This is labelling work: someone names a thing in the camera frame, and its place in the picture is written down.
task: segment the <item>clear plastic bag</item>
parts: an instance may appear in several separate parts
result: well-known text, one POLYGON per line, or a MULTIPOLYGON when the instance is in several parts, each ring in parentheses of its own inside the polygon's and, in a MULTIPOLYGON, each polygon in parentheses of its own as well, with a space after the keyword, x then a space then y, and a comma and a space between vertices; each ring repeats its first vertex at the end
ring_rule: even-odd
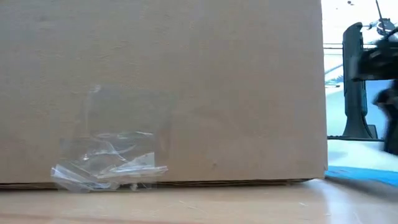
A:
POLYGON ((150 91, 119 91, 95 86, 89 91, 74 138, 61 142, 53 180, 72 192, 137 190, 152 187, 167 166, 171 99, 150 91))

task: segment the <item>plastic bag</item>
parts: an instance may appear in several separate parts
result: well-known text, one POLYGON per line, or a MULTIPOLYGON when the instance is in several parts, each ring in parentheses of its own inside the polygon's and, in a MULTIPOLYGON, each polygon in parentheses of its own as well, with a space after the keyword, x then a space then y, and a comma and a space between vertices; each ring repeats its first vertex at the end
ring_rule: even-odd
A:
POLYGON ((167 171, 156 155, 167 154, 171 101, 164 93, 95 86, 74 137, 61 142, 53 180, 72 192, 151 188, 167 171))

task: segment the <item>black machine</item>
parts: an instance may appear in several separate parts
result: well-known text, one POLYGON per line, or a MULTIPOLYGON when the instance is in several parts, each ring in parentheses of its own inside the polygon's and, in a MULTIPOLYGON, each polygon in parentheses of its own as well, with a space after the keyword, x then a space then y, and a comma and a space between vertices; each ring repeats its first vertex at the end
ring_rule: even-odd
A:
POLYGON ((376 48, 364 50, 361 29, 362 23, 350 26, 343 34, 344 95, 347 123, 343 136, 329 139, 353 141, 382 141, 377 138, 376 128, 368 125, 366 83, 370 80, 392 80, 391 86, 381 91, 374 104, 388 118, 387 132, 384 135, 384 150, 398 155, 398 42, 392 41, 398 27, 392 28, 389 19, 381 17, 369 25, 377 27, 383 35, 376 42, 376 48))

